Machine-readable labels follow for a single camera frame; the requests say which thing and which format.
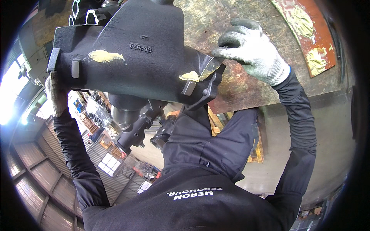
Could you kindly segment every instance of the black long sleeve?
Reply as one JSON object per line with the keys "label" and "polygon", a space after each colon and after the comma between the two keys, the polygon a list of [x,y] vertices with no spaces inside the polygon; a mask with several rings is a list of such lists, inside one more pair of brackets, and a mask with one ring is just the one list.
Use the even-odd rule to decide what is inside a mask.
{"label": "black long sleeve", "polygon": [[280,212],[284,226],[289,229],[297,217],[315,164],[316,130],[310,102],[293,70],[273,89],[286,107],[292,145],[275,194],[266,197],[266,201]]}
{"label": "black long sleeve", "polygon": [[74,178],[73,183],[82,211],[91,206],[109,207],[103,182],[86,153],[76,120],[71,117],[68,109],[60,117],[53,119],[54,131],[57,133],[67,167]]}

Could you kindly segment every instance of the embossed number b02878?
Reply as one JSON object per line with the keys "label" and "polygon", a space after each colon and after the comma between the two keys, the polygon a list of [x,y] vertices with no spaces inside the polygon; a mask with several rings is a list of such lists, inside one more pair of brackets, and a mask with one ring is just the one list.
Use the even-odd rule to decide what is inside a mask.
{"label": "embossed number b02878", "polygon": [[139,43],[130,42],[128,47],[130,49],[134,49],[134,50],[137,50],[137,51],[143,51],[145,53],[151,53],[153,51],[153,47],[142,45],[142,44],[139,44]]}

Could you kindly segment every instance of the person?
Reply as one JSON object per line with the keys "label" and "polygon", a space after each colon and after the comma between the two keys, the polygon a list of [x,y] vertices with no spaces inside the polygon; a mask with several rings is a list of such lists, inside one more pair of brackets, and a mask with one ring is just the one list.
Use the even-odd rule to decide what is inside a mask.
{"label": "person", "polygon": [[54,128],[72,172],[85,230],[289,230],[297,218],[316,157],[316,132],[309,100],[293,69],[258,23],[233,19],[213,55],[240,62],[269,84],[286,107],[290,157],[273,195],[265,199],[238,186],[255,141],[257,109],[240,110],[216,137],[207,107],[182,109],[164,145],[162,176],[143,193],[110,206],[104,185],[86,153],[67,90],[57,72],[47,79]]}

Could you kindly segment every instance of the work glove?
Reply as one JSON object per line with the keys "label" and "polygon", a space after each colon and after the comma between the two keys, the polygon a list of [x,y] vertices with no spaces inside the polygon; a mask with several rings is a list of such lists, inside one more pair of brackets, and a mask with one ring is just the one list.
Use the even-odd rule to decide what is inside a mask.
{"label": "work glove", "polygon": [[70,88],[66,87],[58,72],[52,71],[45,82],[46,96],[53,105],[52,116],[57,118],[62,115],[68,107],[68,93]]}
{"label": "work glove", "polygon": [[228,29],[218,40],[212,51],[216,57],[238,61],[245,71],[269,84],[276,86],[290,73],[290,66],[279,55],[261,26],[243,18],[231,20],[234,27]]}

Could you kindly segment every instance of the factory floor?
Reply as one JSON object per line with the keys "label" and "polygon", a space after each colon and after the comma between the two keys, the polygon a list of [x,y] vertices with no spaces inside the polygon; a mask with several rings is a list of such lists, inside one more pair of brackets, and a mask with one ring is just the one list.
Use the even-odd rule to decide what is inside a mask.
{"label": "factory floor", "polygon": [[[315,168],[303,197],[302,209],[314,206],[339,187],[352,163],[355,142],[351,128],[351,94],[331,92],[310,98],[317,132],[317,158]],[[242,172],[245,178],[236,183],[239,187],[264,196],[273,194],[290,152],[289,123],[281,104],[259,109],[263,163],[247,163]],[[162,154],[144,140],[145,148],[132,147],[138,159],[163,168]]]}

